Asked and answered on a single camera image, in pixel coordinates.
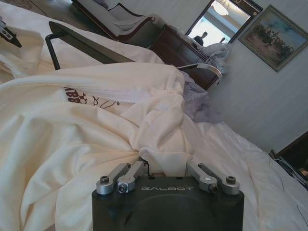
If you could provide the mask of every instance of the wooden dresser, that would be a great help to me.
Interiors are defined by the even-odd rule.
[[[176,67],[195,63],[206,63],[208,57],[183,40],[172,27],[165,25],[162,32],[150,48],[166,64]],[[217,76],[205,69],[185,71],[203,89],[207,90]]]

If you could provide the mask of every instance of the screw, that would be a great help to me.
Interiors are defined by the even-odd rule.
[[[109,176],[102,176],[100,178],[100,181],[102,184],[108,183],[109,182]]]
[[[211,192],[211,193],[216,193],[217,192],[217,185],[215,184],[210,184],[208,186],[208,190]]]
[[[235,184],[236,178],[233,177],[233,176],[228,176],[228,177],[226,177],[226,181],[227,181],[227,183],[229,183],[229,184]]]
[[[120,184],[120,185],[118,186],[117,190],[118,190],[119,193],[122,193],[122,194],[123,194],[123,193],[126,192],[127,186],[126,186],[125,184]]]

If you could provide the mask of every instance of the person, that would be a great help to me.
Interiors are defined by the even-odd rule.
[[[199,43],[201,46],[203,46],[203,39],[207,36],[207,32],[205,31],[202,36],[196,36],[193,38],[197,43]]]

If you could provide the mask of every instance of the bed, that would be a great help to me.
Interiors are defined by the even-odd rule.
[[[0,15],[51,33],[47,17],[2,2]],[[186,116],[180,72],[147,49],[64,25],[137,63],[99,65],[59,40],[62,70],[44,45],[38,75],[0,85],[0,230],[90,231],[97,179],[139,155],[168,176],[190,158],[235,176],[245,231],[308,229],[305,188],[227,124]]]

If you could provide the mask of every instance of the lavender cloth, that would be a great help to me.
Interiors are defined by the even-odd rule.
[[[222,113],[217,112],[211,105],[206,90],[197,85],[185,72],[184,86],[184,112],[194,122],[220,123],[223,120]]]
[[[105,9],[108,9],[108,4],[104,0],[94,0],[94,1],[103,6]]]

